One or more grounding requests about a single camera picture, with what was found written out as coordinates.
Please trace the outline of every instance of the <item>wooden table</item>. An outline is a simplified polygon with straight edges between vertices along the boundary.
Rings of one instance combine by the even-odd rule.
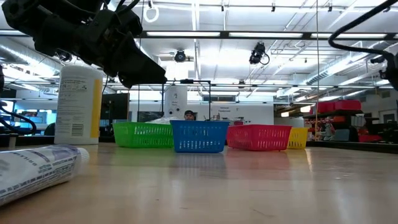
[[[82,175],[1,207],[0,223],[398,223],[397,155],[85,148]]]

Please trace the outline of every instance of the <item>red basket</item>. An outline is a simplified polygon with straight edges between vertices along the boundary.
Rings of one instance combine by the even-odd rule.
[[[249,124],[228,128],[228,146],[250,151],[285,150],[291,126]]]

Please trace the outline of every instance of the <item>plastic basket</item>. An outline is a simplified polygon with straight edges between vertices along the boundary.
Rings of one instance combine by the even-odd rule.
[[[305,149],[308,128],[292,128],[289,136],[288,149]]]
[[[173,147],[172,126],[169,124],[123,122],[114,123],[113,129],[116,144],[121,147]]]
[[[228,146],[250,151],[285,150],[291,126],[249,124],[228,128]]]
[[[224,150],[227,121],[170,121],[175,152],[217,153]]]

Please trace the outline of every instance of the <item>white bottle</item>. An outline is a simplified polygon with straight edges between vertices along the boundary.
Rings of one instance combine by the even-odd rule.
[[[98,144],[102,74],[76,65],[61,69],[55,144]]]

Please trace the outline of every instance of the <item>desk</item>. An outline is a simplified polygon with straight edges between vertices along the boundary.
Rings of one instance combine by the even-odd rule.
[[[311,148],[175,154],[86,146],[72,181],[0,208],[2,224],[397,223],[398,155]]]

